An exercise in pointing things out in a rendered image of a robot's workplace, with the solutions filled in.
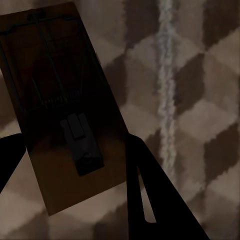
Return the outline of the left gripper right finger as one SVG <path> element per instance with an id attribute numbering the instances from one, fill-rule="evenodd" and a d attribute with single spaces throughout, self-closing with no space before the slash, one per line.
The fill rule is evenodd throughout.
<path id="1" fill-rule="evenodd" d="M 129 240 L 210 240 L 144 141 L 125 134 Z M 145 220 L 137 167 L 156 223 Z"/>

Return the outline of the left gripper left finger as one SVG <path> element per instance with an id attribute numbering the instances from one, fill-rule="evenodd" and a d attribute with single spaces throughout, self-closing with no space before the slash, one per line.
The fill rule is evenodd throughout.
<path id="1" fill-rule="evenodd" d="M 26 152 L 22 133 L 0 138 L 0 193 Z"/>

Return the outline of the mousetrap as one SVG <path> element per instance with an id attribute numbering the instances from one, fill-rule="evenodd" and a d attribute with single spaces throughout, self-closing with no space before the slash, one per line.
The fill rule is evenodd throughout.
<path id="1" fill-rule="evenodd" d="M 0 16 L 0 68 L 49 217 L 127 181 L 129 131 L 73 1 Z"/>

